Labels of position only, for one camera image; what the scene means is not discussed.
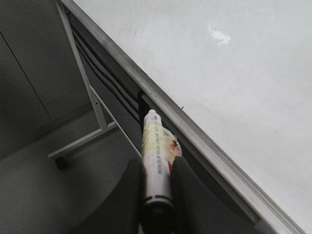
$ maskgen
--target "caster wheel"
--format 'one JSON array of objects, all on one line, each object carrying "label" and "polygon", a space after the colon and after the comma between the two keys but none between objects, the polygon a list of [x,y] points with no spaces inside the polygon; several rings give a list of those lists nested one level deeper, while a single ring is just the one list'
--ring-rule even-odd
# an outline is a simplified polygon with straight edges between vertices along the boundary
[{"label": "caster wheel", "polygon": [[59,170],[65,170],[66,168],[68,168],[68,162],[63,157],[58,157],[57,159],[55,159],[55,164],[57,165],[57,168]]}]

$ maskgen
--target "gray floor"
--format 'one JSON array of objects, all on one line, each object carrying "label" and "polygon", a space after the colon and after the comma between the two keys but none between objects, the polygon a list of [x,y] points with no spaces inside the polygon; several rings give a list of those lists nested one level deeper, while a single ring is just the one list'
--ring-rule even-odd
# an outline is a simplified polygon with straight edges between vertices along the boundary
[{"label": "gray floor", "polygon": [[66,171],[47,158],[96,128],[89,112],[0,160],[1,234],[65,233],[106,198],[137,157],[119,130],[73,152]]}]

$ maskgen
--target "white surface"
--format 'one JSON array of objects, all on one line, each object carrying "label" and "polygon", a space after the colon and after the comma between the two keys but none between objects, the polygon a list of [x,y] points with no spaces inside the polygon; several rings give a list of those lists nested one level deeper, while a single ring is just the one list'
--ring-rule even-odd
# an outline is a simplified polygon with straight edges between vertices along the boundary
[{"label": "white surface", "polygon": [[75,2],[312,233],[312,1]]}]

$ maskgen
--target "metal stand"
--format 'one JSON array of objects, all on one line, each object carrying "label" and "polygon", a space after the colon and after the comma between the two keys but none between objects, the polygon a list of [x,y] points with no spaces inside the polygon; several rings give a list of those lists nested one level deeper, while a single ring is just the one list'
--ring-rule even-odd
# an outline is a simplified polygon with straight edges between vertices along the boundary
[{"label": "metal stand", "polygon": [[103,101],[95,94],[94,89],[91,86],[91,83],[89,81],[89,78],[86,74],[86,71],[84,69],[84,66],[82,64],[81,61],[81,57],[79,55],[78,49],[76,47],[76,43],[75,43],[75,39],[72,33],[72,29],[70,27],[70,23],[69,20],[67,18],[67,15],[65,13],[65,10],[63,8],[63,6],[57,1],[57,8],[61,17],[61,20],[63,22],[69,43],[72,47],[79,71],[81,73],[84,85],[86,87],[89,99],[91,101],[93,110],[95,112],[98,124],[99,124],[99,129],[95,130],[92,133],[89,133],[85,136],[83,136],[82,138],[68,144],[65,145],[64,147],[50,153],[48,155],[49,159],[54,159],[56,161],[57,167],[61,170],[67,167],[67,162],[64,159],[65,156],[67,156],[71,151],[73,151],[74,149],[90,142],[91,140],[103,135],[104,133],[108,132],[109,130],[115,128],[117,126],[116,122],[113,121],[111,123],[107,123],[107,120],[105,119],[105,115],[104,115],[104,110],[102,109],[102,105],[104,105]]}]

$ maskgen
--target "marker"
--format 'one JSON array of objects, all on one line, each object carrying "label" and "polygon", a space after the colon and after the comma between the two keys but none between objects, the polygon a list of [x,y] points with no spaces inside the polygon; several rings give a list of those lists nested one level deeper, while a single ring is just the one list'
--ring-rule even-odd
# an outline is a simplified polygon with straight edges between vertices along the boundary
[{"label": "marker", "polygon": [[175,226],[168,158],[168,130],[161,118],[150,110],[144,118],[142,139],[145,189],[141,210],[141,224],[146,234],[171,234]]}]

